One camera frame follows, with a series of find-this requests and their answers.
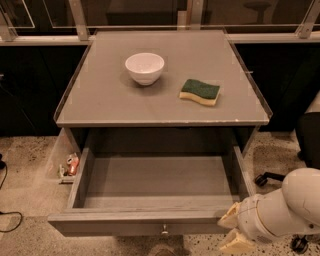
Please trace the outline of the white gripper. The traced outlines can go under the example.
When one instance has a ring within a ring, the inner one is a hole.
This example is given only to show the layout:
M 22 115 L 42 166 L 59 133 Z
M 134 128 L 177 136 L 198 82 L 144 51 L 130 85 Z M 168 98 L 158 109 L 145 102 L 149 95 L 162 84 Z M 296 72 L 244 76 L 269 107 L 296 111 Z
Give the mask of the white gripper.
M 235 202 L 220 218 L 219 226 L 232 229 L 218 245 L 221 252 L 248 253 L 256 248 L 254 242 L 272 243 L 277 240 L 259 217 L 258 202 L 261 198 L 260 194 L 256 194 L 244 199 L 241 203 Z

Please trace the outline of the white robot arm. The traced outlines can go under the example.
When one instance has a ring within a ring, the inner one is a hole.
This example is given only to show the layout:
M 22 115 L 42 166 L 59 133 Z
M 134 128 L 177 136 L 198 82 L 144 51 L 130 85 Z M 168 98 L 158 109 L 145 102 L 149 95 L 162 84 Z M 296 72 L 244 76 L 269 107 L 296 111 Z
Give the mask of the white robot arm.
M 218 225 L 230 229 L 219 244 L 219 250 L 229 254 L 247 253 L 257 245 L 268 245 L 289 235 L 318 242 L 320 170 L 291 171 L 280 189 L 234 203 Z

